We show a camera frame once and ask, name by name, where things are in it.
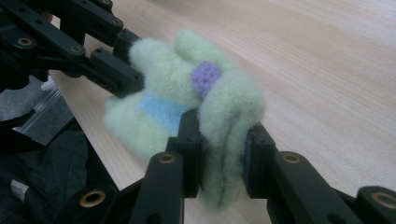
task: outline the robotic hand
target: robotic hand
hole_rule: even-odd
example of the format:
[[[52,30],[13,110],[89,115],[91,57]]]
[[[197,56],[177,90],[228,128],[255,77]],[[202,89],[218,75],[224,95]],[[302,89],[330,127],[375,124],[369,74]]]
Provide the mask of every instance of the robotic hand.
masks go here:
[[[139,37],[123,29],[109,0],[0,0],[0,92],[45,81],[48,70],[81,74],[116,96],[139,91],[143,77],[128,65],[127,51]],[[41,15],[61,19],[60,29]],[[85,34],[114,47],[85,56]]]
[[[128,49],[139,37],[123,28],[111,8],[110,0],[0,0],[0,92],[23,88],[30,75],[45,81],[49,69],[70,77],[82,74],[118,97],[140,91],[143,76],[128,64]],[[47,12],[61,19],[60,29],[43,18]],[[86,57],[85,34],[114,47],[113,52],[97,49]],[[142,180],[120,192],[84,189],[55,223],[125,223],[112,221],[120,217],[115,211],[121,208],[131,216],[123,219],[129,223],[182,223],[183,199],[198,189],[196,158],[202,143],[183,141],[186,135],[199,135],[196,119],[180,125],[184,131],[169,139],[166,152],[152,157]],[[178,150],[186,147],[190,150]],[[268,200],[273,223],[396,223],[396,192],[365,187],[354,199],[332,189],[303,156],[277,151],[262,125],[247,134],[244,166],[247,194]],[[183,180],[184,173],[190,180]],[[174,186],[172,192],[167,191],[169,185]],[[145,202],[155,203],[147,207]]]

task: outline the screw hole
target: screw hole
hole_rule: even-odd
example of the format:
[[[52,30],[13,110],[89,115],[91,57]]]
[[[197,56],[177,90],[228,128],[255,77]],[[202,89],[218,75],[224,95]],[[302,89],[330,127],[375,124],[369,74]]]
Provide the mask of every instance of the screw hole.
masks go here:
[[[396,198],[384,192],[374,192],[372,198],[382,206],[396,209]]]
[[[171,163],[176,160],[176,157],[170,154],[161,155],[159,161],[162,163]]]
[[[29,46],[32,43],[33,43],[32,40],[29,38],[19,38],[18,39],[18,44],[22,45],[22,46]]]
[[[282,156],[282,159],[288,163],[299,163],[300,162],[300,158],[298,156],[295,156],[293,154],[284,154]]]
[[[114,22],[114,24],[116,24],[116,25],[120,25],[120,24],[121,24],[121,21],[120,21],[120,20],[117,20],[117,19],[115,19],[113,22]]]
[[[90,208],[100,204],[106,197],[106,193],[103,190],[94,189],[84,194],[79,200],[81,207]]]
[[[81,51],[81,48],[80,48],[79,46],[73,46],[73,47],[71,48],[71,50],[72,50],[73,52],[75,52],[75,53],[78,53],[78,52]]]

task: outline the fuzzy green fabric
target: fuzzy green fabric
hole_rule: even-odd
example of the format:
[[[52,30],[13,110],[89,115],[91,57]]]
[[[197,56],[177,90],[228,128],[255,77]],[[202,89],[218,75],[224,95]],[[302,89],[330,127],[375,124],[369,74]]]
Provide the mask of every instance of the fuzzy green fabric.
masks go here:
[[[174,45],[140,40],[130,57],[145,76],[145,89],[124,99],[108,99],[106,127],[137,156],[149,159],[164,151],[168,137],[175,135],[174,119],[199,107],[200,132],[209,143],[200,196],[213,210],[226,208],[241,187],[248,130],[263,115],[261,90],[217,46],[193,31],[179,32]],[[191,86],[191,71],[203,62],[221,70],[205,99]]]

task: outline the purple pom-pom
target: purple pom-pom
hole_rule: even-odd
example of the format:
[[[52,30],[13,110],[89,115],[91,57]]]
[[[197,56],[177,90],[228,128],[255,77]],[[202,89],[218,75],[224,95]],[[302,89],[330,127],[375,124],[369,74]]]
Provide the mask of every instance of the purple pom-pom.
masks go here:
[[[203,62],[191,71],[191,85],[194,92],[206,97],[221,76],[221,70],[211,62]]]

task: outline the wood grain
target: wood grain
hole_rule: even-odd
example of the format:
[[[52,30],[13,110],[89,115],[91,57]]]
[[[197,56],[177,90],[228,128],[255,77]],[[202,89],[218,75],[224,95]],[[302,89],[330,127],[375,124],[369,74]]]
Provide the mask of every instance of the wood grain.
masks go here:
[[[396,190],[395,2],[119,0],[113,11],[141,37],[192,29],[218,44],[261,86],[278,149],[306,156],[333,187]],[[119,188],[143,176],[147,164],[102,124],[109,93],[52,75]],[[270,223],[265,201],[240,194],[221,214],[187,200],[186,223]]]

